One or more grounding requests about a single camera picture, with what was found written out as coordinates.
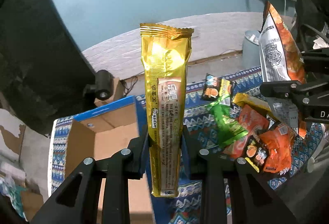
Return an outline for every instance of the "orange snack package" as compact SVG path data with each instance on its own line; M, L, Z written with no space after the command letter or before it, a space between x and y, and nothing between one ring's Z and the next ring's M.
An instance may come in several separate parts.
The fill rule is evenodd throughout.
M305 83L302 55L287 26L270 2L265 4L263 17L259 38L263 82L298 80ZM290 100L267 100L274 116L304 138L306 124L301 119L298 121L297 107Z
M269 127L269 121L247 104L243 107L238 122L249 133L224 149L223 153L230 155L234 159L243 154L244 148L251 135L257 140L257 131L267 130Z
M265 161L263 171L283 175L290 170L290 145L293 137L293 130L282 123L274 130L259 135L259 138L269 150L269 156Z

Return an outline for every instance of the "black snack package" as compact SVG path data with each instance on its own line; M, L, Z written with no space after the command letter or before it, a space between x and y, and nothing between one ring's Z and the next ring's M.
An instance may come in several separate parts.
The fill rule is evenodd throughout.
M251 136L247 141L245 154L243 156L257 172L260 172L263 170L269 152L261 142L258 142L253 136Z
M234 85L231 81L221 79L207 73L206 82L201 99L206 101L216 101L218 97L229 94L233 91Z

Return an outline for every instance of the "pile of snack packages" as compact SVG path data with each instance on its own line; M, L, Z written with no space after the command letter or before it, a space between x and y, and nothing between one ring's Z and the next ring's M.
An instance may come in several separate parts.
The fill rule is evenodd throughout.
M301 54L290 31L274 7L267 3L259 38L263 81L299 80L305 83ZM203 100L218 126L218 146L231 158L245 158L268 178L289 176L295 136L306 135L297 107L289 100L267 102L232 91L234 82L206 75ZM237 119L230 117L231 102L242 107Z

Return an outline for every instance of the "silver screw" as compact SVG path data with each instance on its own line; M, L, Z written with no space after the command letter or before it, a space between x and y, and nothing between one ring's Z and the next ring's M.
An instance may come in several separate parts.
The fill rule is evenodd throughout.
M107 95L106 95L106 93L105 92L103 92L103 93L100 93L100 95L99 95L101 98L105 98Z
M305 97L305 98L303 99L303 103L308 104L309 102L310 102L310 99L309 99L309 98L306 98L306 97Z
M200 155L208 155L209 154L209 151L207 149L201 149L199 151Z
M85 165L89 165L89 164L91 164L93 162L93 159L91 158L91 157L87 157L87 158L85 158L84 160L83 160L83 163L85 164Z
M131 150L128 148L124 148L121 150L122 155L129 155L131 153Z
M247 162L243 157L239 157L236 161L241 165L244 165Z

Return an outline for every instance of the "light blue bucket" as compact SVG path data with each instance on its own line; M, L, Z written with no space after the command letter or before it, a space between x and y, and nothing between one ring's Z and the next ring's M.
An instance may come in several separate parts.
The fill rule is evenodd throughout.
M242 65L245 69L261 65L258 46L259 35L257 30L248 30L244 33L242 42Z

